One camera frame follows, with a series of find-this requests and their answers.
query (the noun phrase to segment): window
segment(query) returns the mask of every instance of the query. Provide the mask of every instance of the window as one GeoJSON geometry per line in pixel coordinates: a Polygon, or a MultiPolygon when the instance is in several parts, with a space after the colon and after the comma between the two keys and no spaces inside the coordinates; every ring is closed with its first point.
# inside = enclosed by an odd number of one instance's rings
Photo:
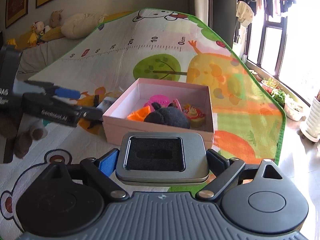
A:
{"type": "Polygon", "coordinates": [[[320,89],[318,11],[318,0],[297,0],[289,8],[287,42],[279,73],[279,80],[309,103],[320,89]]]}
{"type": "Polygon", "coordinates": [[[260,11],[248,27],[248,60],[283,82],[307,104],[320,89],[318,0],[273,0],[273,15],[260,11]]]}

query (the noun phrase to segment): open cardboard box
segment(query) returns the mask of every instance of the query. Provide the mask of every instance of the open cardboard box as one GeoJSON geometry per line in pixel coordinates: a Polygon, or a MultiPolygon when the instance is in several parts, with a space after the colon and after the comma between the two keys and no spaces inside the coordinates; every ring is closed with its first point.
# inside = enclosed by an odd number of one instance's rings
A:
{"type": "Polygon", "coordinates": [[[103,128],[109,143],[121,145],[124,135],[130,131],[147,132],[195,132],[202,136],[206,149],[213,143],[213,120],[209,87],[158,79],[139,78],[103,115],[103,128]],[[126,119],[140,109],[154,95],[165,95],[172,101],[177,98],[181,107],[190,104],[206,114],[206,122],[198,129],[185,129],[149,122],[126,119]]]}

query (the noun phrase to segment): brown plush toy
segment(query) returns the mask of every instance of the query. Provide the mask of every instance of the brown plush toy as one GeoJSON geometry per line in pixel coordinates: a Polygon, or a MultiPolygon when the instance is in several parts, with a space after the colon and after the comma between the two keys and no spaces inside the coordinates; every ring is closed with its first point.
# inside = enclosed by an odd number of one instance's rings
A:
{"type": "Polygon", "coordinates": [[[47,136],[48,132],[42,124],[42,120],[24,115],[21,123],[18,112],[0,113],[0,135],[6,139],[14,139],[14,154],[22,159],[32,145],[32,141],[38,141],[47,136]]]}
{"type": "Polygon", "coordinates": [[[52,12],[52,14],[50,16],[50,22],[49,22],[50,28],[53,29],[53,28],[61,25],[60,20],[62,19],[62,16],[61,16],[62,11],[63,11],[63,9],[59,10],[59,11],[52,12]]]}

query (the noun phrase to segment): pink toy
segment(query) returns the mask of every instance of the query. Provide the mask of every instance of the pink toy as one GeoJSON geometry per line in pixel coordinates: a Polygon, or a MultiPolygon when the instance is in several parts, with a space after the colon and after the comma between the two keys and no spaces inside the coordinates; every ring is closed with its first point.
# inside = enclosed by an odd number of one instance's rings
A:
{"type": "Polygon", "coordinates": [[[145,103],[143,107],[150,106],[151,112],[153,112],[155,109],[151,104],[154,102],[159,103],[162,107],[168,107],[170,99],[164,95],[155,95],[149,98],[148,102],[145,103]]]}

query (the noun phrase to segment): play mat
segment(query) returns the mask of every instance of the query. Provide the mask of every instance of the play mat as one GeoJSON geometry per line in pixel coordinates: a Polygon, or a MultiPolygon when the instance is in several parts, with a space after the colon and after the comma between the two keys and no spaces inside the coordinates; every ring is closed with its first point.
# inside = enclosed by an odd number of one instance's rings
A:
{"type": "MultiPolygon", "coordinates": [[[[214,120],[214,149],[223,156],[247,163],[264,158],[277,163],[281,151],[285,114],[250,74],[224,41],[194,16],[143,9],[99,25],[66,55],[32,77],[79,90],[82,98],[70,103],[92,105],[127,89],[137,78],[153,78],[208,85],[214,120]]],[[[56,158],[79,163],[99,158],[114,146],[97,128],[88,130],[46,123],[49,134],[34,142],[23,161],[14,157],[0,169],[0,235],[13,240],[21,234],[15,205],[28,185],[56,158]]],[[[195,192],[197,187],[133,187],[133,191],[195,192]]]]}

